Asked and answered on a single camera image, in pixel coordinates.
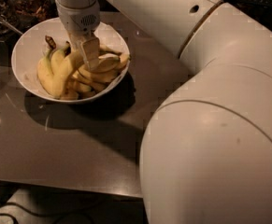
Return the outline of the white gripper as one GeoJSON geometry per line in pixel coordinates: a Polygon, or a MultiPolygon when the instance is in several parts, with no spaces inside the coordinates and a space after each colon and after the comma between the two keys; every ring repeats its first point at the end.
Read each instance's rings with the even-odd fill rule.
{"type": "Polygon", "coordinates": [[[100,41],[97,37],[80,43],[82,35],[95,31],[100,24],[100,7],[97,0],[55,0],[59,18],[69,32],[71,48],[81,49],[81,54],[89,71],[93,71],[99,64],[100,41]]]}

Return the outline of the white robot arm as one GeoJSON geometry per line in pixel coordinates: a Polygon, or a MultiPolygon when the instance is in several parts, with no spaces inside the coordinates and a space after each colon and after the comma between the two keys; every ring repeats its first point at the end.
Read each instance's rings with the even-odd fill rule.
{"type": "MultiPolygon", "coordinates": [[[[142,139],[149,224],[272,224],[272,33],[222,0],[107,0],[172,52],[188,82],[142,139]]],[[[84,37],[96,0],[56,0],[84,37]]]]}

